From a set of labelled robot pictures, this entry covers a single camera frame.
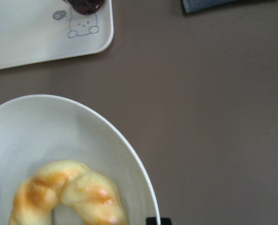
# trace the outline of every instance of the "bread ring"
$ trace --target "bread ring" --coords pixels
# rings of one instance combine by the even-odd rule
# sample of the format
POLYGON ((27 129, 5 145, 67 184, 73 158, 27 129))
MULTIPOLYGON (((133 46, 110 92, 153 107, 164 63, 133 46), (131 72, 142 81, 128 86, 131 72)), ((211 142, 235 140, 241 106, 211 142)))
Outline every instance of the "bread ring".
POLYGON ((52 225, 58 204, 72 207, 84 225, 127 225, 117 188, 105 176, 72 160, 39 168, 18 187, 8 225, 52 225))

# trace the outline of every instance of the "cartoon face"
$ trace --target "cartoon face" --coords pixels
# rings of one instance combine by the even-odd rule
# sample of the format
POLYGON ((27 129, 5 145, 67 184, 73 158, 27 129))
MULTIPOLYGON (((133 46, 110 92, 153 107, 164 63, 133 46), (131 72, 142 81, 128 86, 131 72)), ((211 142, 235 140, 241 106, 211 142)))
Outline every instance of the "cartoon face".
POLYGON ((97 26, 97 16, 95 13, 91 15, 81 15, 70 8, 71 19, 69 21, 69 32, 67 36, 74 38, 76 36, 84 36, 95 34, 99 31, 97 26))

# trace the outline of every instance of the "gray speech bubble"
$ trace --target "gray speech bubble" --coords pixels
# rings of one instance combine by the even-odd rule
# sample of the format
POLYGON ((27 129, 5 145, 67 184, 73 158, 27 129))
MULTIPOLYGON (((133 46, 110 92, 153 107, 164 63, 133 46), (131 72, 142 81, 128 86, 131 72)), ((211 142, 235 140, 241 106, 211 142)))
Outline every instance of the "gray speech bubble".
POLYGON ((66 16, 66 11, 61 10, 61 11, 57 11, 53 14, 53 18, 55 20, 61 20, 66 16))

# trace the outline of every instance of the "blue cloth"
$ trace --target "blue cloth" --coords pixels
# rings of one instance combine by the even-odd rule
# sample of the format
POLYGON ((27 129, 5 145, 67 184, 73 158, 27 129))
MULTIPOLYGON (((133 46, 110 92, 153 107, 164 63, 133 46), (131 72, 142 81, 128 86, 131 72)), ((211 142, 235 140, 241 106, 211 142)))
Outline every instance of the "blue cloth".
POLYGON ((187 13, 193 13, 205 8, 210 8, 232 1, 238 0, 183 0, 183 4, 187 13))

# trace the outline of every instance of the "white bowl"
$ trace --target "white bowl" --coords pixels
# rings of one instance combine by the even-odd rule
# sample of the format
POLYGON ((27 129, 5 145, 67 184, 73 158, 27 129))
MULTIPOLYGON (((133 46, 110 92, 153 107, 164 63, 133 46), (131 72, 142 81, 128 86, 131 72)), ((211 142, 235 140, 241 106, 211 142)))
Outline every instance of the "white bowl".
MULTIPOLYGON (((31 95, 0 105, 0 225, 7 224, 18 185, 45 163, 74 159, 113 180, 130 225, 160 216, 149 177, 138 155, 105 118, 67 98, 31 95)), ((81 225, 57 206, 54 225, 81 225)))

